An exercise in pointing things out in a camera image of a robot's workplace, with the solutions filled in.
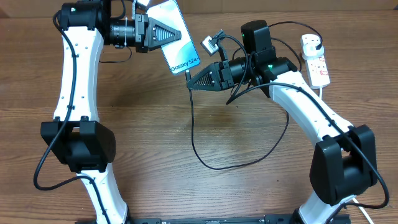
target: robotic arm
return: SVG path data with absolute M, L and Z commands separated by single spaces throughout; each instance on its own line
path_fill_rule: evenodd
M 200 71 L 188 80 L 187 88 L 222 91 L 238 83 L 250 82 L 289 112 L 315 148 L 310 171 L 314 191 L 293 215 L 266 215 L 265 221 L 270 224 L 324 224 L 342 203 L 375 185 L 377 177 L 342 134 L 331 125 L 330 120 L 325 119 L 314 101 L 376 167 L 374 134 L 367 126 L 356 128 L 336 114 L 310 89 L 289 59 L 276 57 L 265 21 L 248 22 L 241 27 L 241 31 L 245 54 L 251 52 L 249 62 L 246 63 L 247 57 L 228 60 L 219 42 L 223 40 L 221 30 L 214 37 L 207 37 L 201 44 L 210 55 L 218 51 L 222 62 L 212 63 Z M 303 92 L 307 92 L 314 101 Z M 342 158 L 341 150 L 350 152 L 350 155 Z M 350 220 L 348 217 L 336 217 L 333 223 L 350 223 Z
M 62 164 L 67 164 L 81 179 L 96 210 L 96 222 L 130 223 L 129 209 L 123 201 L 113 174 L 112 162 L 116 154 L 116 140 L 111 130 L 100 124 L 96 106 L 98 62 L 104 45 L 116 48 L 136 47 L 136 52 L 146 53 L 164 44 L 181 39 L 181 32 L 136 9 L 146 10 L 149 1 L 132 2 L 132 20 L 113 19 L 110 0 L 78 1 L 65 3 L 56 17 L 76 55 L 63 37 L 64 64 L 62 87 L 52 122 L 43 122 L 41 135 L 50 145 L 61 126 L 66 128 L 51 150 Z M 69 119 L 70 93 L 73 68 L 76 66 L 75 94 Z

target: white arm segment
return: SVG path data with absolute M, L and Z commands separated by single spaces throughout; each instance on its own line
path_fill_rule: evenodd
M 348 126 L 352 126 L 350 122 L 331 110 L 329 106 L 311 90 L 305 83 L 300 72 L 290 71 L 278 75 L 277 79 L 273 82 L 286 83 L 303 88 L 303 90 L 316 99 L 344 132 L 348 131 Z M 316 143 L 322 141 L 322 137 L 326 135 L 331 137 L 339 135 L 339 132 L 333 126 L 329 125 L 329 122 L 321 114 L 319 109 L 303 93 L 284 86 L 270 86 L 269 93 L 272 100 L 289 112 L 298 125 L 300 125 L 314 147 Z M 339 204 L 330 206 L 322 202 L 315 192 L 312 192 L 307 202 L 300 207 L 299 214 L 304 224 L 324 224 L 326 219 L 329 218 L 341 203 L 348 202 L 354 197 L 355 195 L 346 197 Z
M 76 90 L 73 99 L 75 109 L 72 110 L 69 121 L 80 121 L 82 116 L 87 116 L 89 121 L 100 121 L 97 112 L 96 90 L 98 62 L 104 47 L 104 39 L 97 29 L 88 30 L 87 27 L 69 27 L 65 34 L 72 42 L 75 53 L 78 56 L 76 58 Z M 54 118 L 60 117 L 60 121 L 63 121 L 67 114 L 73 75 L 72 52 L 64 38 L 63 49 L 62 87 L 57 109 L 54 112 Z M 103 173 L 98 170 L 85 170 L 77 175 L 87 175 L 95 180 L 111 224 L 121 224 L 126 221 L 127 204 L 120 196 L 112 164 L 108 164 L 106 171 Z M 98 224 L 107 224 L 105 216 L 102 215 L 93 186 L 89 183 L 89 180 L 82 179 L 82 181 L 93 202 L 97 216 L 96 222 Z
M 98 172 L 98 170 L 84 170 L 81 174 L 77 174 L 77 176 L 79 175 L 86 175 L 94 179 L 111 224 L 124 224 L 127 218 L 127 204 L 123 201 L 122 196 L 120 196 L 118 185 L 114 178 L 112 164 L 108 164 L 106 166 L 106 171 L 103 173 Z M 97 214 L 96 223 L 107 224 L 105 216 L 102 215 L 97 195 L 90 181 L 86 179 L 82 179 L 81 181 L 85 184 L 90 199 L 93 202 Z
M 82 116 L 88 116 L 89 121 L 99 121 L 97 112 L 97 73 L 98 62 L 104 47 L 104 39 L 101 33 L 88 30 L 87 27 L 69 27 L 65 34 L 73 44 L 78 56 L 76 90 L 73 99 L 75 107 L 72 110 L 69 121 L 79 121 Z M 72 52 L 65 38 L 63 38 L 63 74 L 62 87 L 54 118 L 60 117 L 60 121 L 67 115 L 70 90 L 72 88 L 73 60 Z

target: light blue phone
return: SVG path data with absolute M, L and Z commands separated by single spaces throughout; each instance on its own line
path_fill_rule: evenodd
M 198 52 L 192 42 L 187 25 L 175 0 L 168 0 L 148 9 L 149 17 L 181 31 L 181 40 L 162 46 L 163 55 L 173 75 L 200 64 Z

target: wooden surface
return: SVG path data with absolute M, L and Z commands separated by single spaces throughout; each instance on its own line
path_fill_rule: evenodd
M 155 5 L 165 0 L 151 0 Z M 176 0 L 184 14 L 231 12 L 287 12 L 287 11 L 337 11 L 337 10 L 392 10 L 398 0 Z M 76 0 L 1 0 L 0 18 L 52 17 L 65 2 Z M 131 3 L 126 1 L 126 13 L 131 14 Z M 112 13 L 122 13 L 120 0 L 113 0 Z
M 383 210 L 368 210 L 375 223 L 398 222 L 398 12 L 295 12 L 186 16 L 202 60 L 210 58 L 200 41 L 220 29 L 239 37 L 240 26 L 255 19 L 269 24 L 300 21 L 320 31 L 325 40 L 331 85 L 324 100 L 353 124 L 367 124 L 376 134 L 377 167 L 391 201 Z M 47 145 L 40 123 L 51 121 L 62 77 L 60 34 L 51 19 L 0 19 L 0 223 L 73 223 L 95 217 L 80 182 L 51 192 L 34 188 L 32 177 Z M 271 28 L 300 49 L 304 27 Z M 225 44 L 230 53 L 236 48 Z M 275 43 L 278 56 L 296 59 Z M 105 47 L 102 60 L 128 56 Z M 284 111 L 260 91 L 229 106 L 229 91 L 195 91 L 195 141 L 202 158 L 221 167 L 262 157 L 285 126 Z M 203 167 L 190 144 L 190 105 L 185 77 L 173 77 L 157 50 L 134 54 L 122 64 L 98 70 L 101 123 L 117 141 L 114 172 L 123 199 L 134 217 L 251 217 L 292 213 L 312 191 L 308 174 L 313 148 L 291 122 L 285 137 L 266 160 L 250 167 L 213 171 Z M 49 186 L 73 177 L 51 153 L 39 182 Z M 382 202 L 379 185 L 358 197 Z M 349 208 L 353 223 L 364 223 Z

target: wooden table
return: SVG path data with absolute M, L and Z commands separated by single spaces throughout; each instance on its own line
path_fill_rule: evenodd
M 324 100 L 353 124 L 367 124 L 376 134 L 377 166 L 391 201 L 383 210 L 368 210 L 376 223 L 398 222 L 398 12 L 272 12 L 185 16 L 202 63 L 210 58 L 200 41 L 224 29 L 240 36 L 240 26 L 255 19 L 269 24 L 300 21 L 324 38 L 331 85 Z M 271 28 L 300 50 L 309 33 L 297 25 Z M 275 43 L 278 56 L 296 63 Z M 237 46 L 228 42 L 232 53 Z M 51 19 L 0 20 L 0 223 L 73 223 L 95 217 L 88 194 L 75 182 L 51 192 L 35 189 L 32 177 L 47 145 L 40 123 L 51 121 L 62 77 L 63 49 Z M 128 56 L 106 47 L 102 60 Z M 185 77 L 173 77 L 162 52 L 134 54 L 98 71 L 101 123 L 117 141 L 114 172 L 123 199 L 134 217 L 252 217 L 292 213 L 312 191 L 308 178 L 313 147 L 292 121 L 282 142 L 264 161 L 242 169 L 213 171 L 201 165 L 190 143 L 190 104 Z M 195 141 L 202 158 L 221 167 L 262 157 L 285 126 L 284 111 L 260 91 L 225 105 L 229 91 L 195 91 Z M 51 153 L 39 182 L 49 186 L 73 177 Z M 363 203 L 382 202 L 378 184 L 360 195 Z M 364 223 L 358 208 L 349 208 L 353 223 Z

